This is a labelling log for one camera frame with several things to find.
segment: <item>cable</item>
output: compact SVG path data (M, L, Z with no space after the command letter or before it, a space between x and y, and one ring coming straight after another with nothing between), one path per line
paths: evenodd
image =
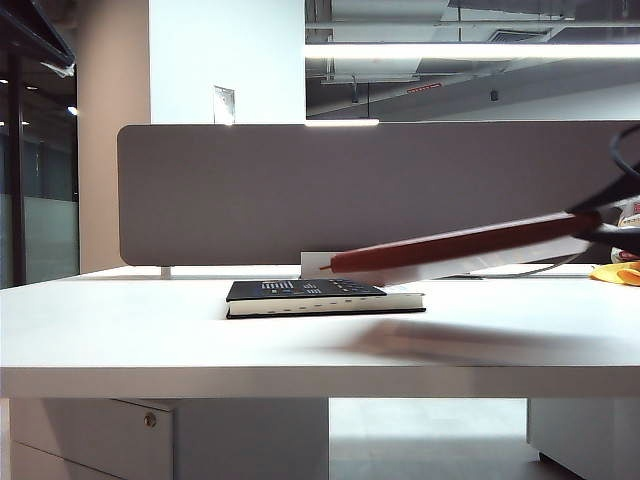
M557 267L559 267L561 265L564 265L566 263L572 262L573 260L578 258L583 253L584 252L575 253L573 255L568 256L567 258L565 258L564 260L562 260L562 261L560 261L558 263L554 263L553 265L549 265L549 266L544 267L544 268L537 268L535 270L529 270L528 272L502 273L502 274L495 274L495 275L488 274L488 275L479 275L479 277L482 277L482 278L498 278L498 279L528 277L529 275L533 275L534 273L546 272L547 270L551 270L553 268L557 268Z
M627 162L624 161L622 155L620 154L620 141L631 135L632 133L640 130L640 124L629 127L622 132L618 133L611 139L611 143L609 144L609 152L613 157L613 161L616 165L627 175L632 176L636 180L640 180L640 172L635 170L632 166L630 166Z

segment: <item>cabinet drawer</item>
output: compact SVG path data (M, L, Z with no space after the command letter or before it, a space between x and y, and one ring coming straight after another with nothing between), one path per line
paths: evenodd
M15 442L11 445L11 473L16 480L119 480Z
M118 400L19 399L11 439L127 480L171 480L172 413Z

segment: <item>desk surface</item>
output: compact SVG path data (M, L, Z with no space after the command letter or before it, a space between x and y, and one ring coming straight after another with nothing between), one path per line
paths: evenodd
M214 273L297 272L256 268ZM0 396L640 396L637 288L426 281L409 286L426 293L424 314L226 320L232 280L203 269L159 280L155 270L4 290ZM424 339L412 353L362 348L381 322Z

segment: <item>gray desk divider panel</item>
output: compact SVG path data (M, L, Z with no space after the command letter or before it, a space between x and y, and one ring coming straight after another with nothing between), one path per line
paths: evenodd
M301 251L563 210L619 175L607 146L627 125L127 126L121 255L131 265L296 264Z

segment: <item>book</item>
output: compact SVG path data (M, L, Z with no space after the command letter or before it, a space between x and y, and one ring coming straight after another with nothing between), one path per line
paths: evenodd
M424 312L422 297L346 279L236 281L227 318Z
M579 253L589 245L580 234L601 224L597 212L561 212L349 250L335 254L320 270L366 272L366 281L374 285L441 278Z

